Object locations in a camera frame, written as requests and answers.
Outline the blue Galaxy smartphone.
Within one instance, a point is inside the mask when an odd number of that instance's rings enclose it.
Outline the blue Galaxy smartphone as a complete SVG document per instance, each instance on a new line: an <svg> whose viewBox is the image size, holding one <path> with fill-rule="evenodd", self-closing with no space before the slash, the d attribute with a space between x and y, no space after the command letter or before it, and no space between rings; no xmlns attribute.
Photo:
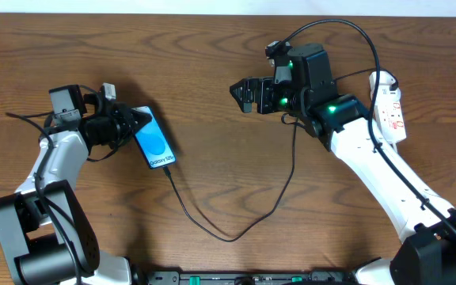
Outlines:
<svg viewBox="0 0 456 285"><path fill-rule="evenodd" d="M176 157L170 147L158 121L150 107L133 108L138 115L148 115L150 121L145 123L135 134L137 142L147 165L151 169L166 167L176 162Z"/></svg>

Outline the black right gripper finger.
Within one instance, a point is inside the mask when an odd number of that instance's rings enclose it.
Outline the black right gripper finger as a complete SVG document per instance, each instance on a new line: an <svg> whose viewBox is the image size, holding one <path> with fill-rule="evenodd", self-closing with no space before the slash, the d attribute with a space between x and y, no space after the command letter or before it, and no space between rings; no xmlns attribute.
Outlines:
<svg viewBox="0 0 456 285"><path fill-rule="evenodd" d="M256 99L260 94L260 79L243 78L230 87L230 94L235 99Z"/></svg>
<svg viewBox="0 0 456 285"><path fill-rule="evenodd" d="M254 102L252 95L241 95L239 97L236 97L236 101L240 110L243 113L250 113L252 111L252 106Z"/></svg>

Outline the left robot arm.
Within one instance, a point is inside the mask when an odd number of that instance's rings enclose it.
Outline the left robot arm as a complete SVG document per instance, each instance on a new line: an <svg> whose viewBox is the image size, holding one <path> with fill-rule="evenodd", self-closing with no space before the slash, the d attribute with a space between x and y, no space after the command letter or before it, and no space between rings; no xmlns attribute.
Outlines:
<svg viewBox="0 0 456 285"><path fill-rule="evenodd" d="M65 85L49 95L39 156L14 194L0 198L0 245L13 283L145 284L136 264L100 250L74 189L93 147L117 152L151 123L151 110L117 101L108 83L98 91Z"/></svg>

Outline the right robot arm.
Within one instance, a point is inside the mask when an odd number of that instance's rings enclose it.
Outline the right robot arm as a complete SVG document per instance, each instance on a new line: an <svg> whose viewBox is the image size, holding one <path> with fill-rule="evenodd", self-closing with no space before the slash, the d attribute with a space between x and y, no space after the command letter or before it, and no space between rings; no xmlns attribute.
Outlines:
<svg viewBox="0 0 456 285"><path fill-rule="evenodd" d="M243 78L230 94L244 113L289 112L312 137L348 165L382 206L401 247L353 271L359 284L456 284L456 209L433 192L383 138L377 151L367 108L339 95L320 44L286 46L271 58L271 77Z"/></svg>

